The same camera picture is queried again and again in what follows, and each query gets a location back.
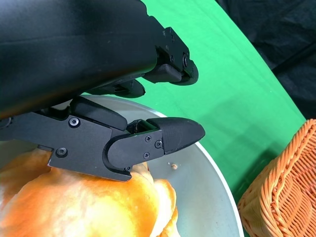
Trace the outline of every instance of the wicker basket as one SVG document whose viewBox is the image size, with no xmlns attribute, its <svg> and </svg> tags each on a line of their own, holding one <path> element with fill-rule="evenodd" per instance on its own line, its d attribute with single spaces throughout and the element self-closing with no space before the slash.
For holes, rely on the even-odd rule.
<svg viewBox="0 0 316 237">
<path fill-rule="evenodd" d="M 264 168 L 238 209 L 251 237 L 316 237 L 316 119 Z"/>
</svg>

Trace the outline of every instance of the black screw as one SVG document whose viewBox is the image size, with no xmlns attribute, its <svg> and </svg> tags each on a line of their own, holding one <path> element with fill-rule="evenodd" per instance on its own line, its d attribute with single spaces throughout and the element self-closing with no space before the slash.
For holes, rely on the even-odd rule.
<svg viewBox="0 0 316 237">
<path fill-rule="evenodd" d="M 156 148 L 161 148 L 162 147 L 162 142 L 160 140 L 156 141 L 155 147 Z"/>
<path fill-rule="evenodd" d="M 64 158 L 64 157 L 67 156 L 67 154 L 68 154 L 68 151 L 67 151 L 67 149 L 64 148 L 64 147 L 58 148 L 58 149 L 56 150 L 56 155 L 57 155 L 59 158 Z"/>
<path fill-rule="evenodd" d="M 150 154 L 148 153 L 148 152 L 146 152 L 145 154 L 144 154 L 144 159 L 148 159 L 150 157 Z"/>
<path fill-rule="evenodd" d="M 152 137 L 151 137 L 151 136 L 145 137 L 145 141 L 146 141 L 146 142 L 150 142 L 151 140 L 152 140 Z"/>
<path fill-rule="evenodd" d="M 183 56 L 183 66 L 188 66 L 188 57 L 186 55 Z"/>
<path fill-rule="evenodd" d="M 70 127 L 79 127 L 79 125 L 80 125 L 80 120 L 78 118 L 71 118 L 69 120 Z"/>
</svg>

